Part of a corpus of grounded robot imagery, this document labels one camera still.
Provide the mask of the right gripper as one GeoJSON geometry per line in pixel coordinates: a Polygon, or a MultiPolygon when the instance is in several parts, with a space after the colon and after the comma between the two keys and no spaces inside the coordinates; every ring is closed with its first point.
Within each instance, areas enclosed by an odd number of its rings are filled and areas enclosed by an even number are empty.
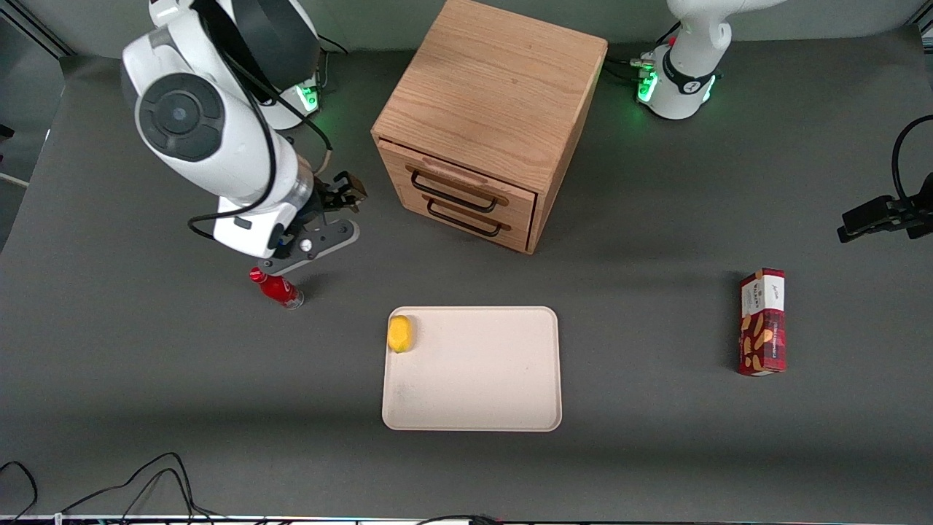
{"type": "Polygon", "coordinates": [[[349,172],[334,177],[331,192],[321,193],[318,188],[274,190],[255,209],[214,220],[214,239],[254,258],[271,258],[277,248],[297,236],[308,214],[314,215],[321,206],[325,214],[340,210],[357,214],[367,196],[363,183],[349,172]]]}

